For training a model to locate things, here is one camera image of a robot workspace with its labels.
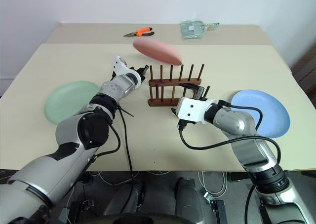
pliers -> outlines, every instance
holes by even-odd
[[[150,33],[144,33],[144,32],[149,32],[151,31],[153,28],[142,28],[142,29],[138,29],[137,31],[133,32],[133,33],[129,33],[124,35],[124,37],[141,37],[141,36],[152,36],[153,34],[155,34],[155,32],[150,32]]]

beige tabletop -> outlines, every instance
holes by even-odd
[[[219,25],[203,38],[182,39],[179,24],[60,24],[46,43],[132,44],[135,37],[123,37],[144,27],[152,27],[150,38],[167,44],[272,45],[268,36],[256,25]]]
[[[316,111],[273,46],[174,44],[173,47],[182,55],[183,75],[188,75],[191,64],[195,64],[193,76],[205,64],[201,79],[202,86],[211,86],[209,98],[230,100],[244,89],[262,90],[278,98],[291,118],[287,134],[276,139],[282,150],[281,166],[289,170],[316,168]],[[131,44],[42,44],[0,99],[0,168],[20,169],[32,159],[57,150],[56,125],[43,113],[47,97],[70,81],[87,80],[101,85],[111,79],[111,61],[115,55],[123,57],[130,67],[153,65],[154,77],[158,78],[160,63],[141,55]],[[168,77],[169,66],[164,68],[164,76]],[[173,73],[177,75],[179,67],[174,67]],[[148,98],[146,79],[121,101],[122,107],[135,116],[125,116],[134,170],[243,170],[230,145],[204,151],[186,148],[176,128],[178,119],[170,108],[149,107]],[[114,127],[124,142],[118,113]],[[211,124],[188,125],[184,137],[194,146],[227,139]],[[110,132],[99,151],[111,150],[116,145]],[[97,159],[90,170],[128,170],[124,146],[117,153]]]

wooden peg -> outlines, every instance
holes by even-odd
[[[180,70],[180,76],[179,76],[179,81],[181,81],[181,77],[182,77],[182,71],[183,71],[183,65],[181,65],[181,70]]]
[[[154,79],[154,77],[153,77],[153,66],[150,65],[149,68],[150,68],[150,79],[153,80]]]
[[[172,95],[171,95],[171,101],[173,102],[173,98],[174,98],[174,92],[175,92],[175,90],[176,90],[176,87],[175,86],[173,86],[172,87]]]
[[[191,79],[193,67],[194,67],[194,64],[191,65],[190,74],[189,74],[189,80],[188,81],[190,81],[190,79]]]
[[[159,87],[158,87],[158,84],[156,85],[156,98],[159,98]]]
[[[153,88],[149,86],[150,100],[153,101]]]
[[[203,69],[204,69],[204,64],[202,64],[201,69],[199,70],[199,74],[198,74],[198,77],[197,77],[198,80],[201,78]]]
[[[169,79],[170,82],[172,81],[172,70],[173,70],[173,65],[170,66],[170,79]]]
[[[162,65],[160,65],[160,82],[162,82]]]
[[[161,101],[163,102],[163,86],[161,87]]]
[[[209,88],[210,88],[210,86],[207,86],[203,97],[206,97],[206,95],[207,95],[207,93],[208,93],[208,91],[209,91]]]

robotic arm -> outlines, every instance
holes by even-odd
[[[208,122],[221,129],[230,140],[259,136],[250,114],[232,111],[224,106],[228,106],[228,103],[203,98],[201,93],[197,100],[181,98],[174,111],[180,118],[180,135],[187,123]],[[287,220],[315,223],[292,181],[280,167],[265,140],[247,139],[233,142],[231,145],[234,154],[255,186],[261,201],[260,213],[264,223],[277,224]]]
[[[119,101],[141,85],[148,68],[129,69],[119,56],[112,66],[112,80],[81,111],[58,124],[58,150],[31,161],[1,186],[0,223],[45,223],[49,210],[96,159],[95,152],[108,139]]]

green plate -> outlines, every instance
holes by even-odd
[[[46,118],[59,124],[77,113],[97,94],[100,87],[88,81],[75,81],[57,88],[47,99],[44,107]]]

